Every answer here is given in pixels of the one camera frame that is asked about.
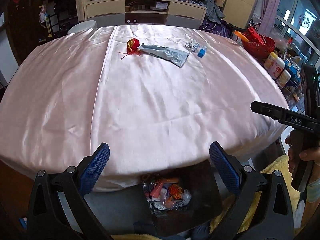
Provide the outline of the person's right hand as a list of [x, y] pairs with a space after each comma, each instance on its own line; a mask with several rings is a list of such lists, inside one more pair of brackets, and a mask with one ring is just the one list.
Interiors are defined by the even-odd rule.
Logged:
[[319, 147], [318, 148], [311, 148], [308, 150], [304, 150], [298, 154], [293, 149], [293, 142], [291, 136], [288, 136], [285, 139], [285, 143], [290, 146], [287, 155], [289, 156], [289, 172], [293, 173], [296, 166], [298, 165], [300, 160], [303, 161], [314, 161], [315, 164], [319, 166]]

